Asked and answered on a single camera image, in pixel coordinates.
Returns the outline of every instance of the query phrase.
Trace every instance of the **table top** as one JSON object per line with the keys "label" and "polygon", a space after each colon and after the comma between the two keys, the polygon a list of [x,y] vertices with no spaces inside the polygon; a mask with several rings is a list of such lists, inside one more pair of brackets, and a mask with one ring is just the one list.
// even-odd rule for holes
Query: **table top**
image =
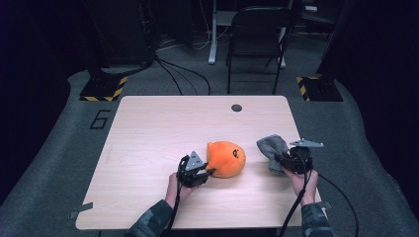
{"label": "table top", "polygon": [[[93,208],[79,213],[76,227],[129,229],[165,197],[181,158],[196,151],[207,162],[207,144],[215,141],[241,146],[246,165],[232,178],[209,177],[180,203],[172,228],[282,226],[296,196],[286,175],[269,172],[256,145],[272,134],[287,143],[300,140],[282,96],[123,97],[83,201]],[[301,225],[299,208],[293,225]]]}

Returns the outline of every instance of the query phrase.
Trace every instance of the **gray carpet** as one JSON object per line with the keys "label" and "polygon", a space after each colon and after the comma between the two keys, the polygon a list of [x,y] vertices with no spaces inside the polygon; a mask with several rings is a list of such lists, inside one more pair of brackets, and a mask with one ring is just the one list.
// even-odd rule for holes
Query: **gray carpet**
{"label": "gray carpet", "polygon": [[[417,219],[365,138],[362,117],[350,93],[337,82],[344,98],[342,103],[302,99],[295,77],[315,76],[325,44],[322,37],[292,36],[286,52],[287,67],[281,72],[277,94],[288,98],[301,137],[324,142],[324,148],[312,149],[314,167],[351,201],[359,218],[359,236],[419,236]],[[174,46],[160,48],[157,55],[205,75],[213,94],[225,95],[225,40],[218,43],[215,65],[208,65],[209,51],[210,45],[200,50]],[[274,63],[269,69],[264,68],[265,60],[243,63],[233,64],[232,95],[270,95]],[[204,80],[180,71],[194,85],[174,72],[184,95],[195,95],[194,88],[199,95],[207,94]],[[268,75],[242,71],[268,72]],[[83,201],[121,98],[114,102],[79,101],[79,93],[88,79],[87,72],[68,78],[71,95],[65,109],[42,150],[0,207],[0,236],[98,235],[97,231],[76,229],[75,219],[69,219],[68,214]],[[128,76],[122,97],[128,95],[179,95],[179,90],[167,72],[154,62],[149,68]],[[99,110],[109,111],[102,114],[109,117],[105,128],[89,129]],[[322,199],[333,205],[327,213],[338,236],[354,236],[355,220],[345,199],[324,180],[320,179],[318,188]],[[275,236],[275,232],[275,229],[184,230],[174,231],[173,236]],[[102,236],[123,233],[123,230],[103,231]],[[286,236],[301,236],[299,227],[289,228]]]}

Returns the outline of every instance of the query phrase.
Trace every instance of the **sleeve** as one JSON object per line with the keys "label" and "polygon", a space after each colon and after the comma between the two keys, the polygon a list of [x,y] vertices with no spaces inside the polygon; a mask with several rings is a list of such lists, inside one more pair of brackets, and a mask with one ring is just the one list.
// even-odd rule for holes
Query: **sleeve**
{"label": "sleeve", "polygon": [[337,237],[329,221],[316,203],[301,208],[303,237]]}
{"label": "sleeve", "polygon": [[172,215],[172,207],[161,200],[147,210],[124,234],[124,237],[158,237]]}

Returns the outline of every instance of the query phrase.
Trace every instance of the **orange stuffed toy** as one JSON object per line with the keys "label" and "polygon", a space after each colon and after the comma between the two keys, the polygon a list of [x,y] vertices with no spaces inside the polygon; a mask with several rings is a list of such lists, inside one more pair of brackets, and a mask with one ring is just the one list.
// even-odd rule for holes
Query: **orange stuffed toy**
{"label": "orange stuffed toy", "polygon": [[246,154],[237,144],[229,141],[209,142],[206,170],[214,177],[229,178],[240,173],[246,164]]}

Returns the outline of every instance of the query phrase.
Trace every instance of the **circular hole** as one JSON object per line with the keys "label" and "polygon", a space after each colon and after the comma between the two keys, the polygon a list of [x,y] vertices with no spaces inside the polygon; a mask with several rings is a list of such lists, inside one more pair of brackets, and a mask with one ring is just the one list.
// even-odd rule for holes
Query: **circular hole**
{"label": "circular hole", "polygon": [[241,110],[243,109],[240,105],[232,105],[231,106],[231,109],[234,111],[234,112],[241,112]]}

